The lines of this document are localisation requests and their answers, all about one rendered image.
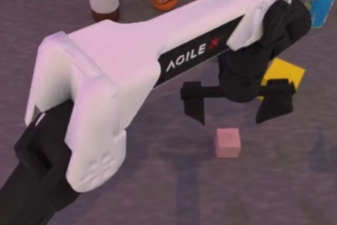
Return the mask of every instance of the pink block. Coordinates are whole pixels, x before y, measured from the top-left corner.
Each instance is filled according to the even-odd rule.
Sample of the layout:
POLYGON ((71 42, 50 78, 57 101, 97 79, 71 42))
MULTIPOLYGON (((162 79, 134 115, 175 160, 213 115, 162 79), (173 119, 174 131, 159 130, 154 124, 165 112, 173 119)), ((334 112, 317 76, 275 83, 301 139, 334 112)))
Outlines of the pink block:
POLYGON ((215 149, 218 158, 237 158, 241 149, 239 129, 217 129, 215 149))

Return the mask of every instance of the small cube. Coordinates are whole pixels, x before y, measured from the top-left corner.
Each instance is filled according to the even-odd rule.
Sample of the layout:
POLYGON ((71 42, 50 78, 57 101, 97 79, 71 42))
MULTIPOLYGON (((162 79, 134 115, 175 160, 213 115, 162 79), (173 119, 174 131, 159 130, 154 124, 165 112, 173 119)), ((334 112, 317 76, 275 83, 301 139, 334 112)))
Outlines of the small cube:
POLYGON ((276 57, 263 76, 261 85, 266 85, 269 79, 289 79, 290 82, 294 82, 297 90, 304 73, 305 69, 276 57))
POLYGON ((215 150, 218 158, 237 158, 241 149, 239 129, 217 129, 215 150))

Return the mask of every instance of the gray tabletop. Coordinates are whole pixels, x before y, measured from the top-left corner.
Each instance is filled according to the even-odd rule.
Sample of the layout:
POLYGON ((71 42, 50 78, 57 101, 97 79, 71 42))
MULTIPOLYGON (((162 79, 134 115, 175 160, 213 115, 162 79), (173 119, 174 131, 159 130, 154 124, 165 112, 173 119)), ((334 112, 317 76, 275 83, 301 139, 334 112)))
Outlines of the gray tabletop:
MULTIPOLYGON (((192 0, 182 0, 180 5, 192 0)), ((36 50, 52 33, 92 23, 87 0, 0 0, 0 185, 17 165, 36 50)), ((158 14, 121 0, 121 22, 158 14)), ((184 81, 216 84, 208 62, 153 91, 127 129, 127 155, 105 185, 51 225, 333 225, 337 222, 337 6, 280 58, 306 69, 292 114, 256 125, 259 101, 205 100, 206 126, 183 113, 184 81), (216 128, 240 128, 238 159, 217 159, 216 128)))

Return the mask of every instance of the table surface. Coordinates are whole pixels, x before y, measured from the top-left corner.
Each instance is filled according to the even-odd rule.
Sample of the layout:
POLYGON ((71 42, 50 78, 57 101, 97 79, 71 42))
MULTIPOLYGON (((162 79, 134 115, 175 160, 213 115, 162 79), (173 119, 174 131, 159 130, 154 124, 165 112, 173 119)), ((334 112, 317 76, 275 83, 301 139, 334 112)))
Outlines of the table surface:
MULTIPOLYGON (((180 5, 193 0, 181 0, 180 5)), ((17 160, 36 50, 45 36, 92 24, 87 0, 0 0, 0 185, 17 160)), ((121 0, 121 22, 159 15, 121 0)), ((280 55, 306 69, 292 114, 256 125, 259 101, 206 99, 206 125, 183 113, 184 81, 216 84, 208 62, 153 91, 127 129, 126 160, 50 225, 333 225, 337 222, 337 6, 280 55), (216 128, 240 128, 238 159, 216 159, 216 128)))

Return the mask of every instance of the robotic arm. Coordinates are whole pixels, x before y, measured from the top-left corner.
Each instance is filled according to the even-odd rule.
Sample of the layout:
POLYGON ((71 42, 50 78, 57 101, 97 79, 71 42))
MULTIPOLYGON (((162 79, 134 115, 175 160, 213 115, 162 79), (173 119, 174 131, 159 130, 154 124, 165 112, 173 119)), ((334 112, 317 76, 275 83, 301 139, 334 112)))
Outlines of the robotic arm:
MULTIPOLYGON (((219 57, 220 86, 211 89, 212 96, 239 102, 256 96, 256 85, 241 89, 245 95, 236 92, 237 80, 251 80, 256 66, 264 73, 278 54, 279 31, 295 22, 294 3, 198 0, 146 22, 103 21, 46 37, 38 48, 28 127, 15 147, 20 164, 0 191, 1 224, 47 224, 79 193, 105 183, 125 159, 125 129, 151 90, 210 58, 225 55, 219 57), (252 69, 235 68, 253 63, 260 51, 267 53, 252 69)), ((294 41, 308 32, 306 24, 294 41)), ((189 102, 207 97, 204 90, 183 91, 189 102)))

